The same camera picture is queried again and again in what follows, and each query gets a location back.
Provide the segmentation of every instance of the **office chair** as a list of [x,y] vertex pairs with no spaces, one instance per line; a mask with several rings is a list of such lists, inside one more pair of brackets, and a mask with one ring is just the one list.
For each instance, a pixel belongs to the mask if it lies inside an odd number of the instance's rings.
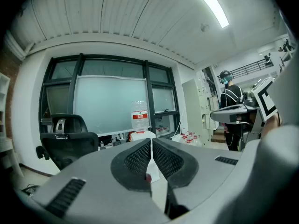
[[87,131],[81,116],[55,114],[51,118],[50,133],[40,134],[42,147],[36,148],[38,158],[51,158],[61,170],[80,157],[98,150],[98,136]]

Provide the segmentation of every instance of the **red label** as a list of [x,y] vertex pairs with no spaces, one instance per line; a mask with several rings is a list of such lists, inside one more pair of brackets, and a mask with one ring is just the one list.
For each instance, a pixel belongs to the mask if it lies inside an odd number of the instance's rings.
[[148,117],[148,114],[133,114],[133,119],[145,119]]

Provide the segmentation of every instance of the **wall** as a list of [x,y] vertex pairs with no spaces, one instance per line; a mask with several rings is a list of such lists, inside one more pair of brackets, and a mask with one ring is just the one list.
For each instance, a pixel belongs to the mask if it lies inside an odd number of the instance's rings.
[[[270,45],[264,46],[264,49],[267,49],[269,47],[271,47],[271,46]],[[244,83],[246,81],[255,79],[257,77],[264,77],[266,75],[270,76],[270,74],[273,72],[276,72],[277,74],[279,74],[279,69],[280,69],[279,64],[281,64],[281,61],[280,61],[281,54],[282,54],[281,52],[271,52],[271,61],[274,65],[273,67],[269,67],[264,70],[259,70],[257,72],[253,72],[248,75],[238,77],[233,80],[234,84]],[[221,94],[222,90],[224,90],[224,85],[221,84],[219,82],[219,79],[217,78],[217,76],[220,75],[220,73],[223,70],[231,71],[231,70],[240,68],[242,66],[249,65],[250,63],[257,62],[262,59],[264,59],[264,56],[263,55],[260,56],[257,50],[252,49],[252,50],[248,50],[245,53],[241,53],[237,56],[234,56],[228,60],[218,63],[218,67],[212,66],[211,71],[212,71],[213,76],[216,77],[215,86],[216,86],[217,92],[219,94]]]
[[178,94],[178,106],[181,117],[181,126],[185,130],[188,130],[187,112],[182,84],[191,79],[196,78],[196,72],[181,63],[178,63],[176,66],[173,66],[172,72],[175,79],[175,85]]
[[15,149],[21,155],[21,162],[35,170],[56,174],[54,163],[38,159],[35,148],[41,145],[38,128],[38,104],[43,77],[51,57],[84,54],[106,54],[149,60],[172,67],[178,94],[180,116],[184,118],[185,99],[182,83],[196,77],[194,70],[167,57],[148,50],[107,42],[78,42],[55,46],[28,56],[20,68],[15,84],[12,105],[12,128]]
[[19,61],[7,48],[0,50],[0,72],[10,78],[6,97],[5,128],[6,136],[12,138],[11,105],[13,100],[14,84],[17,79],[21,61]]

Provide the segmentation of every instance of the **staircase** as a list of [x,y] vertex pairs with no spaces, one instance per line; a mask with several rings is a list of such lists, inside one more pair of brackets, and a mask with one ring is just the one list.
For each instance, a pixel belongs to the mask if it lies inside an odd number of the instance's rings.
[[224,136],[224,128],[222,126],[219,126],[214,131],[214,136],[211,138],[211,141],[226,144],[225,136]]

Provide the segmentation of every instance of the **fluorescent light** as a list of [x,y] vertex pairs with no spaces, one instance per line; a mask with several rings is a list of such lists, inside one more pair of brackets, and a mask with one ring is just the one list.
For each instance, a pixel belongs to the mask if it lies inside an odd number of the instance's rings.
[[226,18],[226,15],[224,14],[224,11],[220,6],[219,2],[217,0],[204,0],[204,1],[216,16],[218,22],[220,23],[220,26],[222,28],[228,26],[229,25],[228,19]]

